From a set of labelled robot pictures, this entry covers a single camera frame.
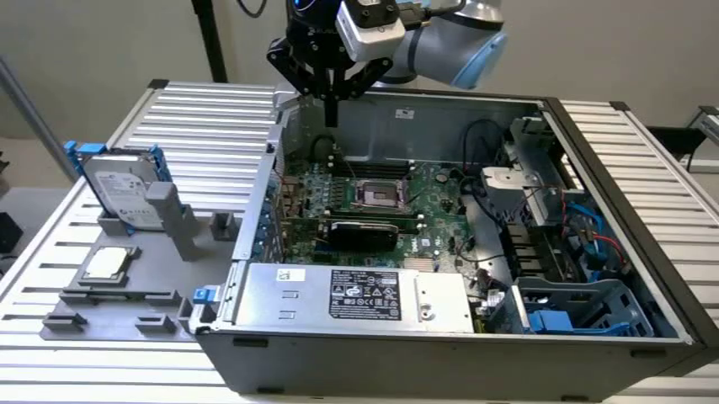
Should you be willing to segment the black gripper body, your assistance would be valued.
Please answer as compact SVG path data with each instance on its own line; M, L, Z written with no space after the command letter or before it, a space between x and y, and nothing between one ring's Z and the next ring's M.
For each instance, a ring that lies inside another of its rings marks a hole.
M286 2L286 36L293 57L314 69L349 70L353 67L337 29L339 6L341 1L335 0Z

